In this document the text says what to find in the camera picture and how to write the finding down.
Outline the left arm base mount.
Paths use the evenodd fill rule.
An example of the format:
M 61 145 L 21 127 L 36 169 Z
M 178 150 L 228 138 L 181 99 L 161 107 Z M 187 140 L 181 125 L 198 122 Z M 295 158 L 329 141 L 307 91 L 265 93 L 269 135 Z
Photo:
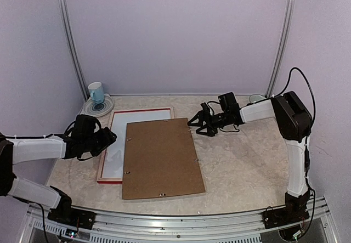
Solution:
M 92 211 L 72 208 L 72 199 L 66 193 L 53 186 L 50 188 L 57 191 L 61 198 L 57 207 L 49 210 L 48 219 L 77 229 L 92 230 L 96 214 Z

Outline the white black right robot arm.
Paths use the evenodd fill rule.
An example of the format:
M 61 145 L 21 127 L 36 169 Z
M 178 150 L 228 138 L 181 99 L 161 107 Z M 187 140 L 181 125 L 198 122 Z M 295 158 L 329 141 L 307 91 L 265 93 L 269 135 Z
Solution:
M 315 113 L 309 112 L 298 95 L 286 88 L 275 96 L 240 106 L 232 92 L 218 97 L 217 104 L 222 112 L 214 113 L 208 103 L 188 121 L 188 126 L 196 127 L 196 133 L 208 137 L 215 136 L 225 126 L 237 128 L 250 122 L 274 118 L 288 151 L 288 186 L 285 196 L 286 207 L 281 210 L 281 219 L 292 223 L 302 214 L 312 191 L 308 183 L 310 167 L 309 142 Z

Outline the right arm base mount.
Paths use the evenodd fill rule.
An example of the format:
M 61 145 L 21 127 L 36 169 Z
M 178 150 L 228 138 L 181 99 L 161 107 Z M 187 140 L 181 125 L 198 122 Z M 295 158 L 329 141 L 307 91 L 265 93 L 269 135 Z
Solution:
M 310 217 L 307 210 L 307 202 L 310 198 L 308 190 L 303 195 L 298 197 L 285 193 L 285 206 L 283 208 L 267 208 L 263 213 L 263 222 L 266 229 L 276 228 L 283 225 L 288 225 Z

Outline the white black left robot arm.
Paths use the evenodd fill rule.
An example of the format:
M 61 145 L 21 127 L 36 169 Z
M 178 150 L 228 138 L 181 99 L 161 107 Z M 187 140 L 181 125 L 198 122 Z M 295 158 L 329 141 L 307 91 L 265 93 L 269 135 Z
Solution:
M 43 159 L 78 159 L 83 154 L 97 157 L 117 139 L 94 116 L 77 115 L 64 133 L 33 137 L 1 135 L 1 196 L 11 196 L 50 208 L 64 223 L 77 218 L 71 198 L 59 189 L 18 178 L 14 165 Z

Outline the brown backing board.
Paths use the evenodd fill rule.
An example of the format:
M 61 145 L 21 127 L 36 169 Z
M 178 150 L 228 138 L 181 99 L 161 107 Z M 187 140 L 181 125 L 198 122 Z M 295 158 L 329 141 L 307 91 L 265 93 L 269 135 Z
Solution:
M 122 199 L 140 200 L 204 193 L 186 118 L 127 124 Z

